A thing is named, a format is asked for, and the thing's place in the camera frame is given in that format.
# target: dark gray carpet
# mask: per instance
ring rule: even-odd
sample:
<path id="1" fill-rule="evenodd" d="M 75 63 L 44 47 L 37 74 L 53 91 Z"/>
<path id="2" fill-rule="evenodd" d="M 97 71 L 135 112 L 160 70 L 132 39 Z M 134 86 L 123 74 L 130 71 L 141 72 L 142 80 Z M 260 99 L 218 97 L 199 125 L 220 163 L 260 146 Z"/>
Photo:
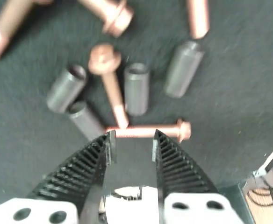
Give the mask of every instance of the dark gray carpet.
<path id="1" fill-rule="evenodd" d="M 153 71 L 148 112 L 132 125 L 192 123 L 182 146 L 215 183 L 245 178 L 273 150 L 273 0 L 211 0 L 206 55 L 187 94 L 163 94 L 176 45 L 189 38 L 183 0 L 129 0 L 135 18 L 119 39 L 72 0 L 37 9 L 0 60 L 0 203 L 25 196 L 86 140 L 67 117 L 45 105 L 50 85 L 68 63 L 86 67 L 92 46 L 110 42 L 125 63 Z M 115 125 L 98 77 L 84 93 L 105 125 Z M 151 140 L 119 140 L 111 187 L 155 185 Z"/>

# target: copper screw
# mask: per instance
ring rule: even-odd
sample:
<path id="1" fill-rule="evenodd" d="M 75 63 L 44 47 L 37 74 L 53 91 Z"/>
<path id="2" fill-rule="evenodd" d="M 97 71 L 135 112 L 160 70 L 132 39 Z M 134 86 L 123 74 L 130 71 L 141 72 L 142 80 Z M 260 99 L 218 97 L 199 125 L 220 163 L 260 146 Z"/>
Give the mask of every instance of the copper screw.
<path id="1" fill-rule="evenodd" d="M 142 125 L 132 126 L 126 129 L 108 127 L 106 132 L 115 130 L 117 138 L 152 138 L 156 129 L 165 133 L 169 137 L 177 137 L 178 142 L 189 139 L 191 136 L 191 124 L 184 122 L 181 119 L 178 120 L 176 125 Z"/>
<path id="2" fill-rule="evenodd" d="M 50 4 L 53 0 L 8 0 L 0 12 L 0 56 L 6 49 L 17 29 L 30 12 L 34 2 Z"/>
<path id="3" fill-rule="evenodd" d="M 119 37 L 126 30 L 133 16 L 126 1 L 121 0 L 118 3 L 112 0 L 79 0 L 105 22 L 102 32 L 110 33 L 114 37 Z"/>
<path id="4" fill-rule="evenodd" d="M 208 0 L 186 0 L 191 36 L 200 39 L 209 31 Z"/>
<path id="5" fill-rule="evenodd" d="M 112 45 L 104 43 L 93 47 L 88 67 L 91 73 L 101 76 L 118 126 L 127 128 L 129 121 L 115 73 L 120 63 L 120 53 L 114 52 Z"/>

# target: bolt shaft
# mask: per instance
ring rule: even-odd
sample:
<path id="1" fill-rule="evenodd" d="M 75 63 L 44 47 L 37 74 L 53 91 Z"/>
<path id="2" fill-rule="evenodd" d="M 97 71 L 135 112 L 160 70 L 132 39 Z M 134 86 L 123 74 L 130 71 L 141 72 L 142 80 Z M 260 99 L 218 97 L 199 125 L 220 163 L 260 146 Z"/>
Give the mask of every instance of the bolt shaft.
<path id="1" fill-rule="evenodd" d="M 114 72 L 101 76 L 104 88 L 107 92 L 109 102 L 112 106 L 116 122 L 120 128 L 126 128 L 129 124 L 119 83 Z"/>
<path id="2" fill-rule="evenodd" d="M 107 17 L 106 12 L 113 7 L 113 4 L 108 0 L 79 0 L 79 2 L 104 21 Z"/>
<path id="3" fill-rule="evenodd" d="M 17 32 L 34 3 L 46 4 L 51 0 L 8 0 L 0 12 L 0 56 Z"/>
<path id="4" fill-rule="evenodd" d="M 208 0 L 186 0 L 192 38 L 200 39 L 209 31 Z"/>

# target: mounting hole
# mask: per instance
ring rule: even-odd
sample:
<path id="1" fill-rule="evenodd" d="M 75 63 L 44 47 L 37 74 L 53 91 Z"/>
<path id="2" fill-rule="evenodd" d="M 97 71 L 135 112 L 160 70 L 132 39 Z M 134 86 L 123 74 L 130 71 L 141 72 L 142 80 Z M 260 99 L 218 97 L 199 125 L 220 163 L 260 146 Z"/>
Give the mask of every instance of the mounting hole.
<path id="1" fill-rule="evenodd" d="M 67 217 L 67 213 L 64 211 L 56 211 L 55 213 L 52 213 L 52 215 L 49 217 L 50 223 L 53 224 L 59 224 L 65 221 Z"/>
<path id="2" fill-rule="evenodd" d="M 172 205 L 172 207 L 173 207 L 174 209 L 189 209 L 189 207 L 188 207 L 186 204 L 181 203 L 181 202 L 176 202 L 176 203 L 174 203 L 174 204 Z"/>
<path id="3" fill-rule="evenodd" d="M 15 212 L 13 219 L 15 221 L 22 221 L 26 219 L 27 217 L 29 217 L 30 212 L 31 212 L 31 209 L 29 208 L 20 209 L 17 212 Z"/>
<path id="4" fill-rule="evenodd" d="M 207 207 L 209 209 L 216 209 L 216 210 L 222 210 L 222 209 L 224 209 L 224 207 L 222 206 L 222 204 L 220 204 L 219 202 L 216 202 L 216 201 L 209 201 L 209 202 L 207 202 Z"/>

